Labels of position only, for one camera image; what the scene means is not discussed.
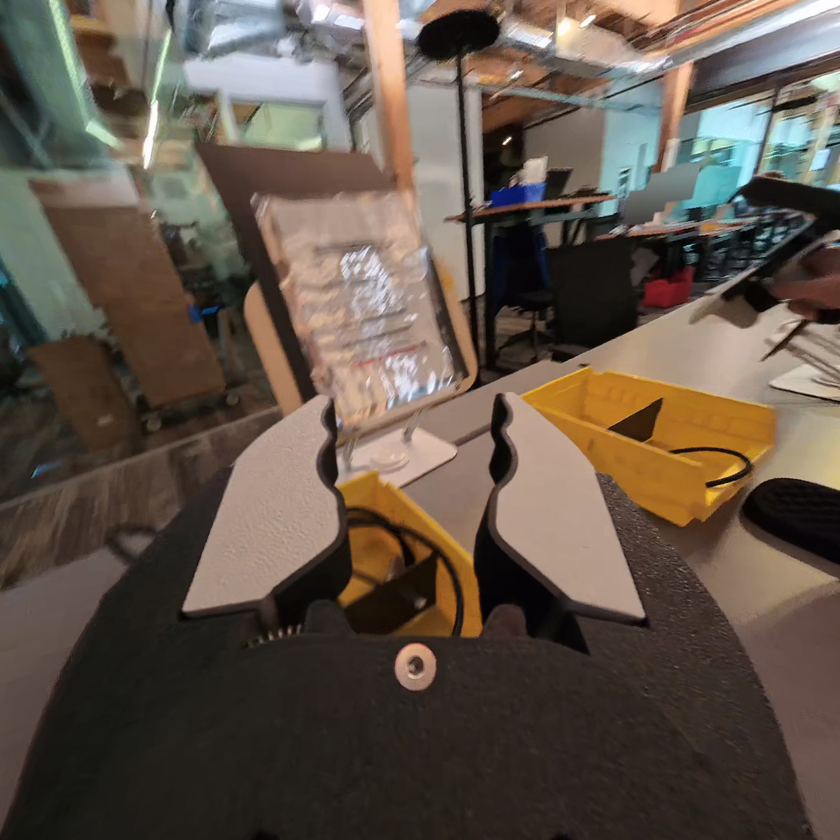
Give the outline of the black office chair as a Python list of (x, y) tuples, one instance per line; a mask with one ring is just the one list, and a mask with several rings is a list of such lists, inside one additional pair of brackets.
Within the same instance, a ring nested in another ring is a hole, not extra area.
[(633, 246), (626, 238), (548, 250), (553, 295), (552, 360), (565, 362), (637, 328), (631, 279)]

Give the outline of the blue plastic bin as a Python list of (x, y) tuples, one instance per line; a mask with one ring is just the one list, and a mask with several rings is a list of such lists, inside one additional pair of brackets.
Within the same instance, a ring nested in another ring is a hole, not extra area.
[(490, 195), (493, 208), (540, 203), (544, 199), (545, 182), (510, 185), (495, 190)]

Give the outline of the black mesh pad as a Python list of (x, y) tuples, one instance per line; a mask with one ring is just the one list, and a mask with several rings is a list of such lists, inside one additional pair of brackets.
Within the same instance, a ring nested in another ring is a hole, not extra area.
[(747, 495), (742, 515), (770, 536), (839, 564), (838, 489), (803, 479), (767, 479)]

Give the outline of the white stand base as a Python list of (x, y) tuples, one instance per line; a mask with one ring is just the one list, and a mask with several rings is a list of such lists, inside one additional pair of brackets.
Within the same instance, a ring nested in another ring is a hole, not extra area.
[(776, 376), (769, 387), (779, 392), (839, 403), (839, 328), (837, 325), (796, 323), (786, 334), (773, 338), (765, 360), (788, 354), (799, 365)]

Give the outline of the instruction sheet in sleeve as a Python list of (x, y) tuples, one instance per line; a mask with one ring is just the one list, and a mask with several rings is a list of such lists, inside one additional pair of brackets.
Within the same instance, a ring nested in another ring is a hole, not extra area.
[(467, 369), (416, 214), (398, 191), (254, 195), (316, 393), (365, 433), (455, 396)]

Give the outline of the office chair with blue jacket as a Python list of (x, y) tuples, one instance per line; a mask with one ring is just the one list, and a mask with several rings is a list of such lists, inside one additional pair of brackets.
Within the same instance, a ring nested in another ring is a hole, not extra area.
[(501, 346), (492, 340), (487, 351), (495, 354), (515, 343), (526, 342), (532, 352), (531, 362), (540, 360), (541, 343), (551, 337), (540, 330), (548, 321), (553, 306), (553, 291), (548, 262), (547, 240), (541, 226), (518, 223), (499, 228), (490, 237), (491, 277), (486, 281), (486, 325), (496, 327), (499, 312), (508, 308), (528, 316), (526, 331), (512, 336)]

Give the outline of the wooden standing desk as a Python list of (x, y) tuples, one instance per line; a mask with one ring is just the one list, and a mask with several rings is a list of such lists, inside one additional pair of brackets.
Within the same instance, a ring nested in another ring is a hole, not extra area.
[(468, 208), (456, 215), (446, 216), (444, 221), (462, 224), (466, 227), (468, 244), (472, 243), (473, 228), (482, 226), (484, 249), (484, 314), (482, 317), (482, 338), (484, 350), (480, 356), (481, 371), (497, 371), (497, 331), (496, 316), (492, 311), (494, 282), (494, 237), (498, 228), (527, 224), (531, 228), (544, 225), (561, 225), (561, 243), (571, 244), (591, 222), (596, 219), (595, 210), (604, 203), (613, 203), (616, 195), (609, 192), (596, 192), (592, 195), (562, 197), (536, 203), (520, 203), (505, 206), (482, 206)]

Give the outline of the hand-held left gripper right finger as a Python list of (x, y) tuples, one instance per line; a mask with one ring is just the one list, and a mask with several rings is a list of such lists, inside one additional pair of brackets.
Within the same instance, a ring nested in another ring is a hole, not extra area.
[(496, 395), (490, 493), (473, 552), (483, 623), (514, 606), (527, 625), (567, 615), (645, 625), (641, 595), (598, 475), (519, 395)]

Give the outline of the yellow plastic bin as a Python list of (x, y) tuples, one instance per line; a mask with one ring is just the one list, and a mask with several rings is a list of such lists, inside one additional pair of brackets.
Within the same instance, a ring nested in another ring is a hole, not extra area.
[[(607, 429), (664, 400), (644, 444)], [(708, 520), (776, 445), (773, 408), (586, 366), (523, 394), (639, 507), (679, 527)]]
[(482, 629), (471, 554), (406, 493), (376, 473), (340, 487), (349, 514), (353, 573), (339, 597), (345, 607), (416, 562), (437, 561), (436, 606), (390, 635), (477, 637)]

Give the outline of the large cardboard box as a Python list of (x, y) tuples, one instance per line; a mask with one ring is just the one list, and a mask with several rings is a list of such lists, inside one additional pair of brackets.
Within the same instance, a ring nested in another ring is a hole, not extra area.
[(140, 421), (104, 344), (90, 335), (27, 350), (52, 392), (59, 414), (91, 452), (140, 441)]
[(221, 395), (223, 367), (151, 217), (140, 206), (42, 200), (91, 304), (103, 311), (152, 408)]

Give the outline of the instruction sheet on stand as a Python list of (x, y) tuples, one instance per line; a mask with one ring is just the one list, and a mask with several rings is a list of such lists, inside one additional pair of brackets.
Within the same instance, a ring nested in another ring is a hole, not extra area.
[(345, 193), (390, 192), (396, 187), (368, 154), (336, 150), (299, 152), (213, 143), (200, 143), (196, 149), (259, 283), (302, 396), (309, 400), (316, 391), (293, 335), (281, 299), (275, 263), (259, 231), (251, 200), (262, 193), (307, 200)]

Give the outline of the silver ventilation duct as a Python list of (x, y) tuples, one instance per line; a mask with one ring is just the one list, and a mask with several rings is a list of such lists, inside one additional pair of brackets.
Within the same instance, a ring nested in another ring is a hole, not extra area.
[[(399, 2), (403, 41), (418, 53), (421, 14), (431, 5)], [(345, 2), (183, 1), (166, 2), (164, 9), (181, 52), (196, 60), (276, 47), (292, 35), (312, 35), (333, 54), (362, 49), (364, 42), (363, 13)], [(513, 14), (493, 14), (500, 35), (487, 49), (512, 49), (570, 76), (647, 77), (677, 65), (668, 53), (639, 51), (611, 31), (594, 25), (582, 28), (567, 17), (554, 29), (546, 29)]]

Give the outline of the black floor lamp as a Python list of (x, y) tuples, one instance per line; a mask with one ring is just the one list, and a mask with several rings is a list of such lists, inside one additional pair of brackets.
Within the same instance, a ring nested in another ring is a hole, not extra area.
[(460, 179), (463, 196), (462, 226), (465, 239), (469, 335), (476, 360), (480, 362), (479, 314), (476, 291), (476, 257), (473, 237), (474, 214), (470, 189), (469, 138), (466, 120), (467, 55), (493, 46), (501, 31), (497, 17), (484, 2), (437, 2), (437, 9), (427, 10), (418, 46), (424, 57), (436, 62), (455, 63), (455, 88), (458, 110)]

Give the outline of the wooden support post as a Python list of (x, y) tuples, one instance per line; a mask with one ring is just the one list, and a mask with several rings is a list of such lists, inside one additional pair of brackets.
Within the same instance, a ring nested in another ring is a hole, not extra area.
[(683, 119), (694, 63), (689, 61), (665, 73), (660, 109), (658, 151), (654, 172), (667, 170), (673, 163), (673, 149), (679, 144), (679, 127)]
[(384, 172), (415, 212), (417, 190), (398, 2), (363, 1), (362, 8)]

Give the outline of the red plastic bin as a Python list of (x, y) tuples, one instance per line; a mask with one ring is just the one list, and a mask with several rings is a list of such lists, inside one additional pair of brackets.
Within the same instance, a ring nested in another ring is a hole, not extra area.
[(683, 266), (667, 277), (654, 276), (644, 284), (644, 307), (670, 309), (685, 304), (690, 298), (694, 279), (693, 266)]

